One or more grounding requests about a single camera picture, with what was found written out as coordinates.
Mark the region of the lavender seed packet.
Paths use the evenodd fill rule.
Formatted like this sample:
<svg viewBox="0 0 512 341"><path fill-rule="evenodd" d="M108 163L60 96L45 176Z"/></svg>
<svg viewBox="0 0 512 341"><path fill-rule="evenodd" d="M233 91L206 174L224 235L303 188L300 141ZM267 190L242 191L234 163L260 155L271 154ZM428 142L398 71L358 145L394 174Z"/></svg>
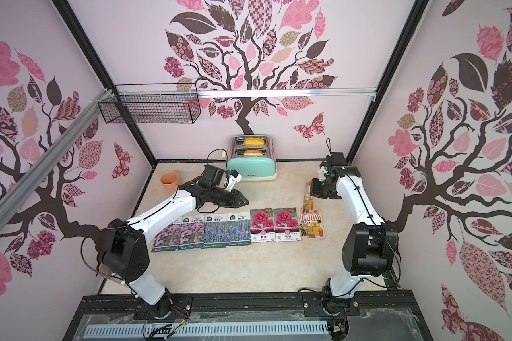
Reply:
<svg viewBox="0 0 512 341"><path fill-rule="evenodd" d="M224 248L227 246L229 227L227 215L207 215L204 223L203 249Z"/></svg>
<svg viewBox="0 0 512 341"><path fill-rule="evenodd" d="M227 214L227 245L232 247L248 246L252 242L250 213Z"/></svg>

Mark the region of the sunflower shop seed packet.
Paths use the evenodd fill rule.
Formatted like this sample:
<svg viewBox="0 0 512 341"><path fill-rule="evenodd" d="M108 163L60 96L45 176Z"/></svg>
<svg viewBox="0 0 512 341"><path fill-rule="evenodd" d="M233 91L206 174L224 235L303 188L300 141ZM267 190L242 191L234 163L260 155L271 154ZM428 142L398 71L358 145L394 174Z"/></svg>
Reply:
<svg viewBox="0 0 512 341"><path fill-rule="evenodd" d="M314 197L311 195L311 184L312 181L308 181L306 183L305 189L304 189L304 198L302 203L301 212L302 214L320 214L321 210L316 206L314 202Z"/></svg>

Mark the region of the pink hollyhock seed packet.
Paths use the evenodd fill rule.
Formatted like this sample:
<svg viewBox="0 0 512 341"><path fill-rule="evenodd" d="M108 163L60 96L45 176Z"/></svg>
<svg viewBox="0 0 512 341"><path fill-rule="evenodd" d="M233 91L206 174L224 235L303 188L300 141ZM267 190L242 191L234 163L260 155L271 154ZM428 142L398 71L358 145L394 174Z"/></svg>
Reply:
<svg viewBox="0 0 512 341"><path fill-rule="evenodd" d="M252 243L275 242L275 223L272 208L250 211L250 233Z"/></svg>

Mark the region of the pink cosmos seed packet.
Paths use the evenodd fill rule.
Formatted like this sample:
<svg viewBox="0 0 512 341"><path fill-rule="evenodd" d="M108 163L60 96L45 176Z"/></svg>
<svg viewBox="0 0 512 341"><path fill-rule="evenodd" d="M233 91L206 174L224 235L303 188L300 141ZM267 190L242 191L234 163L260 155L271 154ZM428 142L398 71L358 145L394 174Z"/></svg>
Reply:
<svg viewBox="0 0 512 341"><path fill-rule="evenodd" d="M199 249L204 244L205 216L182 217L179 235L179 250Z"/></svg>

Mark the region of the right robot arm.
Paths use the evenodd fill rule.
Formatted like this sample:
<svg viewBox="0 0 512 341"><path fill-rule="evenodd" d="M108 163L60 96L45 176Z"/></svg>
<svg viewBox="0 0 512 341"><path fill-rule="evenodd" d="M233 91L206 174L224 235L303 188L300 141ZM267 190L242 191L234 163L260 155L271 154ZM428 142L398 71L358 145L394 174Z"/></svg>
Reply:
<svg viewBox="0 0 512 341"><path fill-rule="evenodd" d="M393 268L398 258L398 233L371 204L357 167L348 165L341 152L330 152L320 163L319 176L310 183L311 197L341 200L354 224L341 250L344 268L322 288L323 304L351 300L372 278Z"/></svg>

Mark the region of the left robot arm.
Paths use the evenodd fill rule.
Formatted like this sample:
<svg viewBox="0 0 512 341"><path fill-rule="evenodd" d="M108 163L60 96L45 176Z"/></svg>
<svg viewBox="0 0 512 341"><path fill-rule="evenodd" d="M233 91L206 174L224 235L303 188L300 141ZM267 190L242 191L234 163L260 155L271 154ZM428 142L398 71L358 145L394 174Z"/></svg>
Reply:
<svg viewBox="0 0 512 341"><path fill-rule="evenodd" d="M172 309L170 292L149 269L148 244L182 215L206 203L239 208L249 200L234 189L243 176L236 170L205 165L202 174L181 184L174 194L127 221L116 219L102 232L97 261L119 277L142 302L150 318L166 318Z"/></svg>

